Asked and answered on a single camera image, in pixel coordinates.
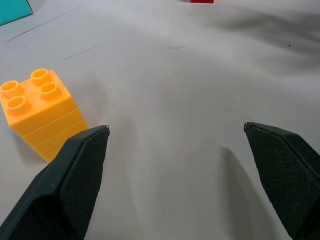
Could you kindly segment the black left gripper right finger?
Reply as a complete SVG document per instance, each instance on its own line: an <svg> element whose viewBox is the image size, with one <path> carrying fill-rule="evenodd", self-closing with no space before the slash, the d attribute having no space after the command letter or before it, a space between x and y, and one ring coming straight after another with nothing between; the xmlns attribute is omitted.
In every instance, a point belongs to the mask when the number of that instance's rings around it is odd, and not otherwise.
<svg viewBox="0 0 320 240"><path fill-rule="evenodd" d="M292 240L320 240L320 154L296 133L246 122L262 187Z"/></svg>

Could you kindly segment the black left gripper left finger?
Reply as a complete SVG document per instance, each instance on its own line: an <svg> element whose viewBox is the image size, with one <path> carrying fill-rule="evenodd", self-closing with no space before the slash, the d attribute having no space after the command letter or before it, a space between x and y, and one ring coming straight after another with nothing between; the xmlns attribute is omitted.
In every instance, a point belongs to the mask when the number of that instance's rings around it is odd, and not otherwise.
<svg viewBox="0 0 320 240"><path fill-rule="evenodd" d="M100 125L70 137L0 225L0 240L84 240L109 135L109 126Z"/></svg>

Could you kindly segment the yellow studded toy block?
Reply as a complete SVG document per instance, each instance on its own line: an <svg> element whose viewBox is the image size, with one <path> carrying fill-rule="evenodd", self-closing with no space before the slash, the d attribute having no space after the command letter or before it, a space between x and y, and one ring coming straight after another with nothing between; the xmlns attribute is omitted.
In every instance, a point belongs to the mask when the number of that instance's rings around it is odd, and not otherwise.
<svg viewBox="0 0 320 240"><path fill-rule="evenodd" d="M69 138L89 128L53 70L39 68L25 81L3 83L0 103L8 125L47 163Z"/></svg>

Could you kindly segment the teal flat mat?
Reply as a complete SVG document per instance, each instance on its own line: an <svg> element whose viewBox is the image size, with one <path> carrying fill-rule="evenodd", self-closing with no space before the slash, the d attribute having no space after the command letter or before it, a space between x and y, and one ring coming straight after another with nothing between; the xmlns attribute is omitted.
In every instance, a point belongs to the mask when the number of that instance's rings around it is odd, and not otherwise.
<svg viewBox="0 0 320 240"><path fill-rule="evenodd" d="M32 14L28 0L0 0L0 26Z"/></svg>

